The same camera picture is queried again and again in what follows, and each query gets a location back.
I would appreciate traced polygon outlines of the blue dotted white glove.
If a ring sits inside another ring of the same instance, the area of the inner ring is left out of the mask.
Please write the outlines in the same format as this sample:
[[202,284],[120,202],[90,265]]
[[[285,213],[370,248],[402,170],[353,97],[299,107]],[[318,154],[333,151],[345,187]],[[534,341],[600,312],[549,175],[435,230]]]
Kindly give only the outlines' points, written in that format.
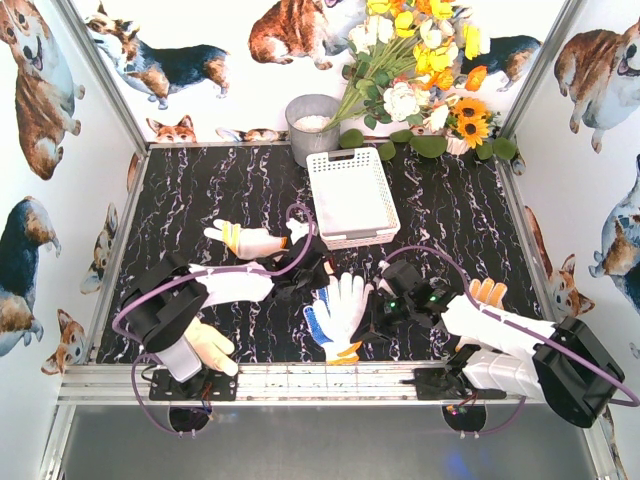
[[350,365],[359,361],[361,341],[352,337],[361,324],[373,286],[359,275],[344,272],[329,277],[329,284],[314,292],[314,301],[303,315],[314,342],[325,353],[328,365]]

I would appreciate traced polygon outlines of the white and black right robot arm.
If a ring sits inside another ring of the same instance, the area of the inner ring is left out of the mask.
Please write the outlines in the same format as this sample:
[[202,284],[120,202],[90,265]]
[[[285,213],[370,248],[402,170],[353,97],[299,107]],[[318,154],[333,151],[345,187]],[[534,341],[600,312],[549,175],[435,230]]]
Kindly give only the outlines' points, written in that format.
[[405,260],[381,262],[363,341],[387,340],[407,322],[462,344],[445,367],[456,389],[501,391],[545,402],[568,423],[591,427],[625,376],[577,318],[535,320],[434,284]]

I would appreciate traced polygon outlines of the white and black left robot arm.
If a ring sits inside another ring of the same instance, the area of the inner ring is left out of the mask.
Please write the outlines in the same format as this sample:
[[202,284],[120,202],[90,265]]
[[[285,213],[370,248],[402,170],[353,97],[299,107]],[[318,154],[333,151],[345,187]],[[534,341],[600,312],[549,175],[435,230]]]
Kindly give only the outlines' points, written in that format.
[[234,266],[200,266],[166,255],[127,292],[115,329],[125,320],[131,338],[167,367],[179,383],[205,366],[229,376],[237,373],[229,355],[233,344],[197,319],[200,310],[235,302],[289,298],[294,292],[329,283],[332,261],[327,246],[305,236],[282,252]]

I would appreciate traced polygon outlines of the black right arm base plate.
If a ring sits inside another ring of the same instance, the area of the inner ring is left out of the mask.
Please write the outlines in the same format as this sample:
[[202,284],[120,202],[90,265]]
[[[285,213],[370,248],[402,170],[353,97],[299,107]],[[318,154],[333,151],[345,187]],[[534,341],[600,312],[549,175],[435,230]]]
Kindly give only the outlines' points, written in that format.
[[507,394],[496,389],[474,387],[461,372],[445,368],[416,368],[411,379],[402,380],[403,385],[412,385],[419,400],[502,400]]

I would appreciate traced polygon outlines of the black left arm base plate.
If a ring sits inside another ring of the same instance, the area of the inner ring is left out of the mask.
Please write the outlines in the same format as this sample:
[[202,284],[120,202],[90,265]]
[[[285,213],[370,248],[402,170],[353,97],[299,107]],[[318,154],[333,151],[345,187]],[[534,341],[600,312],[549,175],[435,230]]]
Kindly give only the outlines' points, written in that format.
[[179,382],[168,369],[153,373],[149,390],[152,401],[234,401],[238,375],[229,376],[209,368],[203,368],[190,379]]

